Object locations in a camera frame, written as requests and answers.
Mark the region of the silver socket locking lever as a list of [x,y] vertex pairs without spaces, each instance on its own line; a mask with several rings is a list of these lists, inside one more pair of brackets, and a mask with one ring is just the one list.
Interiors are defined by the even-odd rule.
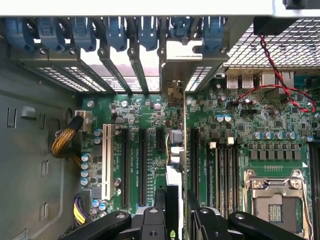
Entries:
[[243,211],[248,210],[248,191],[247,191],[247,172],[243,172],[243,184],[242,184],[242,201],[243,201]]
[[302,190],[303,190],[303,204],[304,204],[304,214],[306,217],[306,222],[308,225],[308,230],[309,230],[309,236],[308,240],[314,240],[314,229],[310,217],[310,212],[309,212],[309,203],[308,203],[308,198],[307,198],[307,184],[305,181],[305,178],[303,174],[301,174],[301,184],[302,184]]

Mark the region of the white expansion slot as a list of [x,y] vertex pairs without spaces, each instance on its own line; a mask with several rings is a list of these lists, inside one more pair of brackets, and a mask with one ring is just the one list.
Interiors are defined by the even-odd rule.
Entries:
[[101,199],[110,200],[112,198],[112,125],[104,123],[102,126],[102,183],[101,183]]

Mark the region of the blue card retention clip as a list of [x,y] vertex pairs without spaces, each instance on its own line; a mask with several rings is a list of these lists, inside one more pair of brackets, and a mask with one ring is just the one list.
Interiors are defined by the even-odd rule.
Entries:
[[41,43],[55,52],[64,52],[66,42],[57,17],[39,17],[37,29]]
[[94,52],[97,47],[93,21],[88,17],[72,17],[72,36],[76,46],[86,52]]
[[127,49],[127,34],[125,18],[121,16],[108,16],[104,19],[105,37],[110,47],[117,52]]
[[147,52],[158,48],[158,19],[156,16],[138,18],[138,41]]
[[33,52],[35,50],[34,36],[25,18],[5,18],[4,33],[7,41],[14,47],[26,52]]
[[169,33],[171,38],[188,38],[193,19],[190,16],[175,16],[170,18]]
[[203,18],[203,42],[206,52],[212,52],[222,45],[224,17],[205,16]]

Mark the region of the silver network port block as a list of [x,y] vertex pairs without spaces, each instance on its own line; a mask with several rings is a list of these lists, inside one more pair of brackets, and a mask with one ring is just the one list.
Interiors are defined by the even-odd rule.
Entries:
[[[282,71],[280,72],[283,77],[284,83],[287,87],[294,87],[294,73],[290,71]],[[276,75],[273,72],[262,72],[261,74],[261,83],[262,85],[280,85],[280,81],[277,79]],[[285,91],[281,87],[264,87],[261,92],[263,92],[268,98],[271,97],[285,97]]]

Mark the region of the grey open PC case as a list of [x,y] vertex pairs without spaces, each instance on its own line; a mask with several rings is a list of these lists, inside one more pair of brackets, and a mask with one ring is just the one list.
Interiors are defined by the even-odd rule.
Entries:
[[[157,17],[158,48],[146,51],[138,40],[139,17]],[[191,17],[189,37],[170,37],[171,17]],[[204,17],[224,17],[222,44],[214,51],[204,45]],[[34,37],[34,51],[11,45],[5,18],[24,18]],[[41,43],[37,20],[59,19],[65,51]],[[96,50],[86,52],[73,38],[71,18],[93,21]],[[127,49],[108,45],[104,19],[124,17]],[[254,34],[254,17],[298,18],[279,35]],[[199,94],[226,81],[227,74],[251,73],[254,88],[262,72],[274,73],[287,99],[291,97],[280,72],[293,72],[294,86],[308,84],[312,112],[320,95],[320,0],[304,9],[286,9],[283,0],[0,0],[0,240],[60,240],[74,228],[74,200],[80,193],[80,127],[75,115],[83,98],[97,95],[159,94],[163,96],[162,48],[173,39],[201,40],[201,66],[212,67]],[[79,92],[37,67],[51,67],[89,91]],[[106,89],[98,92],[71,75],[77,67]]]

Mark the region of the perforated metal slot cover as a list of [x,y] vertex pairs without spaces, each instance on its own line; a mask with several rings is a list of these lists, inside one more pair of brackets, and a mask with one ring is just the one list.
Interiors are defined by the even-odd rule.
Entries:
[[185,91],[194,92],[211,70],[211,66],[198,66],[191,75],[185,87]]
[[49,76],[50,78],[58,81],[59,83],[72,88],[73,90],[76,90],[78,92],[88,92],[89,91],[86,87],[69,79],[67,76],[61,74],[60,72],[53,69],[52,67],[36,67],[36,69],[39,70],[41,73]]
[[107,90],[101,86],[99,83],[94,81],[90,76],[84,73],[76,66],[65,67],[66,71],[68,71],[71,75],[73,75],[76,79],[80,80],[84,84],[88,85],[90,88],[95,90],[96,92],[106,92]]

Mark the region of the black intrusion switch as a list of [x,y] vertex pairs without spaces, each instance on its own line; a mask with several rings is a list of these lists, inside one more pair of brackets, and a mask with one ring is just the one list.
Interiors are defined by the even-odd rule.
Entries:
[[257,36],[278,36],[297,20],[292,17],[256,16],[253,18],[253,33]]

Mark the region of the small black block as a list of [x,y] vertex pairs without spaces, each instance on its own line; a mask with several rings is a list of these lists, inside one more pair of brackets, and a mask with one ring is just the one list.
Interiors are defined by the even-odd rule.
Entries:
[[282,0],[287,10],[302,10],[307,5],[307,0]]

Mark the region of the silver CPU socket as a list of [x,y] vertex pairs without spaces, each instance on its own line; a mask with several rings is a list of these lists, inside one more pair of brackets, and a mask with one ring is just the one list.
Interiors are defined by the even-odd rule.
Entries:
[[309,240],[301,174],[298,168],[278,177],[246,170],[247,213]]

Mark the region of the silver USB port block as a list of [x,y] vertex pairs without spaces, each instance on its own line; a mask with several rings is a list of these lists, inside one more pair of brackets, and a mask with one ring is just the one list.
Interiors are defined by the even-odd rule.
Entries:
[[254,76],[252,73],[243,73],[241,75],[241,88],[242,89],[254,88]]
[[230,73],[226,75],[226,88],[230,90],[237,90],[239,88],[237,74]]

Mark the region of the white power connector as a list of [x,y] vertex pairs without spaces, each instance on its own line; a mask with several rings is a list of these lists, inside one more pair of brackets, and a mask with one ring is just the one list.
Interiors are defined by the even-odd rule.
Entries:
[[80,127],[80,131],[84,133],[92,132],[92,123],[93,123],[93,113],[87,110],[75,110],[75,116],[81,116],[83,118],[83,123]]

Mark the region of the black RAM slot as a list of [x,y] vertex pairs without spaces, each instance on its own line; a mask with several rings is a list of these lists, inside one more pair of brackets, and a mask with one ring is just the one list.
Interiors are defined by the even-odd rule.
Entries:
[[220,193],[220,203],[219,210],[221,215],[225,216],[225,161],[224,161],[224,145],[222,141],[218,145],[218,157],[219,157],[219,193]]
[[233,146],[234,137],[228,137],[226,140],[226,186],[227,186],[227,215],[234,211],[234,190],[233,190]]
[[209,142],[206,145],[206,201],[207,206],[215,208],[217,205],[216,197],[216,163],[217,163],[217,144]]
[[233,210],[239,210],[239,145],[233,146]]
[[320,240],[320,142],[309,144],[309,168],[314,240]]

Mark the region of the green motherboard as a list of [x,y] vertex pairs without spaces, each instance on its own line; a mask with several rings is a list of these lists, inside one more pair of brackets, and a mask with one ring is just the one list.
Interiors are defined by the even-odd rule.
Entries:
[[[227,80],[215,79],[214,85],[201,93],[187,94],[187,125],[199,130],[199,200],[201,207],[220,212],[219,142],[224,146],[225,219],[227,215],[227,138],[239,145],[239,208],[244,212],[244,171],[254,169],[261,177],[285,177],[300,169],[306,181],[309,212],[313,225],[309,144],[320,143],[320,95],[312,90],[318,103],[306,97],[306,83],[290,87],[290,98],[267,97],[262,89],[227,89]],[[134,217],[143,207],[155,205],[156,190],[167,190],[166,150],[156,149],[156,129],[164,128],[170,115],[165,98],[159,94],[90,95],[82,100],[80,110],[91,111],[91,133],[80,131],[80,192],[74,198],[73,226],[77,230],[115,211]],[[102,199],[103,124],[111,124],[111,196]],[[122,129],[130,132],[130,202],[122,205]],[[139,129],[147,129],[147,194],[146,206],[139,206]],[[206,149],[216,143],[216,207],[207,206]]]

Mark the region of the long black expansion slot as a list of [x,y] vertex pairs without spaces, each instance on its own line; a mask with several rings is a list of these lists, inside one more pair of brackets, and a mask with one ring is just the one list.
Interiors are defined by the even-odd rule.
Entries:
[[190,131],[190,163],[192,190],[199,200],[200,192],[200,134],[197,128]]
[[122,205],[127,207],[130,204],[130,174],[131,174],[131,147],[130,131],[123,128],[121,132],[121,160],[122,160]]
[[139,129],[138,136],[138,206],[147,205],[147,162],[148,162],[148,135],[147,129]]

